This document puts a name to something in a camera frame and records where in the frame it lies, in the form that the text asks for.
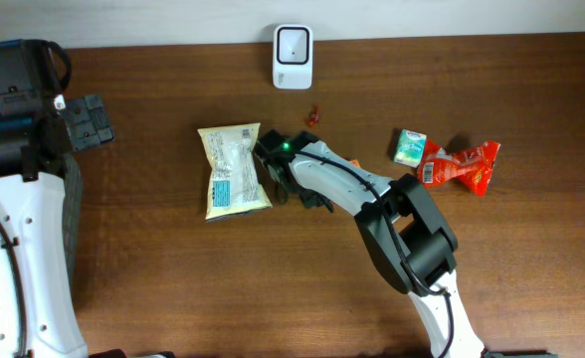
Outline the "cream chips bag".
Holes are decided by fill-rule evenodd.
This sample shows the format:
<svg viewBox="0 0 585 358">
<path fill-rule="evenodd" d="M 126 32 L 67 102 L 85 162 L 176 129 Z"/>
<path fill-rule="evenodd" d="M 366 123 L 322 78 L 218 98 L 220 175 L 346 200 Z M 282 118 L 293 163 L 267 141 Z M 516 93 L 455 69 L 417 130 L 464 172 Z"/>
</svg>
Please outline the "cream chips bag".
<svg viewBox="0 0 585 358">
<path fill-rule="evenodd" d="M 257 122 L 198 129 L 211 166 L 207 222 L 272 207 L 253 157 L 260 126 Z"/>
</svg>

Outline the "teal tissue pack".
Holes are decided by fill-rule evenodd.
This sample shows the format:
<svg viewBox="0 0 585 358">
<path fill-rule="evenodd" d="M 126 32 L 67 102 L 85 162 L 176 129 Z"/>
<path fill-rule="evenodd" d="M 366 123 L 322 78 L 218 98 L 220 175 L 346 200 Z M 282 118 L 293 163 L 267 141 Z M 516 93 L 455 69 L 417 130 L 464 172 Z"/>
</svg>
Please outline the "teal tissue pack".
<svg viewBox="0 0 585 358">
<path fill-rule="evenodd" d="M 417 168 L 423 158 L 427 135 L 408 129 L 402 129 L 398 138 L 393 161 Z"/>
</svg>

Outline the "orange snack packet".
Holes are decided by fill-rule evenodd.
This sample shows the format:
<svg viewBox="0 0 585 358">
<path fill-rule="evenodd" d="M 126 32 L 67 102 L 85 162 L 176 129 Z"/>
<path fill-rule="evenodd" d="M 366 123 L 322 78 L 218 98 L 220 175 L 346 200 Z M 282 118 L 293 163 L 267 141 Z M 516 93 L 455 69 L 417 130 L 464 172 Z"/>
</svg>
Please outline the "orange snack packet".
<svg viewBox="0 0 585 358">
<path fill-rule="evenodd" d="M 488 190 L 500 147 L 500 143 L 487 140 L 478 146 L 448 153 L 428 139 L 418 167 L 418 178 L 426 187 L 458 179 L 473 193 L 483 196 Z"/>
</svg>

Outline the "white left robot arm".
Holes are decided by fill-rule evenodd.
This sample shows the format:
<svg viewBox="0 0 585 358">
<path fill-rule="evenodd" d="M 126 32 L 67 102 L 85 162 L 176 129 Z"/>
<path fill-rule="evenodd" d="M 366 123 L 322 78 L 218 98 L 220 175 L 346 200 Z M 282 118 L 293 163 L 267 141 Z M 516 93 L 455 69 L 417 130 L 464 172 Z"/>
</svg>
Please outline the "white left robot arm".
<svg viewBox="0 0 585 358">
<path fill-rule="evenodd" d="M 99 95 L 65 100 L 71 77 L 55 42 L 0 42 L 0 357 L 89 355 L 65 247 L 83 189 L 73 156 L 114 132 Z"/>
</svg>

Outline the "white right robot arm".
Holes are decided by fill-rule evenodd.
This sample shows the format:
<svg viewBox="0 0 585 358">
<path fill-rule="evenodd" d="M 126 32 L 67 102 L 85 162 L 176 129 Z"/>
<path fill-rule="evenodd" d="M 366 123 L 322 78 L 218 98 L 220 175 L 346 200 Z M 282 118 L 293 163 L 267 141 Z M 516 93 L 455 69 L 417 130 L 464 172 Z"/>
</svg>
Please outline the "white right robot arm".
<svg viewBox="0 0 585 358">
<path fill-rule="evenodd" d="M 254 152 L 276 183 L 307 208 L 340 207 L 356 224 L 383 279 L 413 302 L 435 357 L 489 358 L 458 289 L 458 239 L 423 184 L 412 174 L 392 179 L 338 156 L 314 134 L 262 135 Z"/>
</svg>

